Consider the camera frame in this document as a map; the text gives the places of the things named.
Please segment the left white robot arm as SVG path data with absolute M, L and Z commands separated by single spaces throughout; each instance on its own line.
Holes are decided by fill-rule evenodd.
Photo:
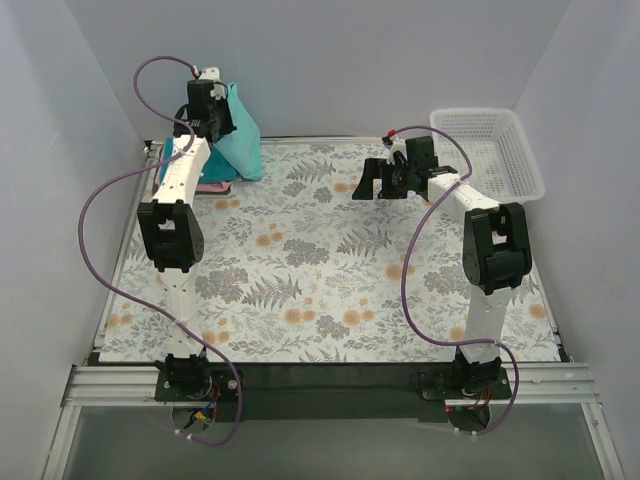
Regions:
M 213 386 L 204 346 L 196 334 L 196 265 L 204 254 L 204 236 L 192 203 L 201 172 L 220 137 L 235 130 L 228 91 L 219 80 L 200 76 L 187 83 L 188 102 L 174 124 L 171 154 L 156 193 L 137 209 L 147 256 L 160 274 L 166 309 L 176 322 L 169 329 L 168 354 L 157 364 L 166 384 L 193 399 Z

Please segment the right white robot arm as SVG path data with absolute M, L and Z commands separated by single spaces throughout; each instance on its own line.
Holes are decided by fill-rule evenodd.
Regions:
M 401 140 L 391 131 L 382 139 L 388 154 L 368 158 L 355 200 L 397 200 L 415 193 L 429 210 L 445 211 L 463 227 L 462 268 L 471 285 L 465 333 L 450 342 L 454 359 L 413 375 L 411 382 L 426 400 L 470 399 L 474 405 L 493 394 L 510 398 L 501 341 L 507 305 L 532 269 L 524 208 L 499 203 L 468 184 L 469 175 L 439 164 L 434 140 Z

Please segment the teal green t shirt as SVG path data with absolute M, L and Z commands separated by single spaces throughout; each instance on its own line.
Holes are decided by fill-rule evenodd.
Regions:
M 237 177 L 258 181 L 263 177 L 260 130 L 242 103 L 237 85 L 230 83 L 228 87 L 228 104 L 236 129 L 214 145 L 211 159 L 218 163 L 224 160 Z

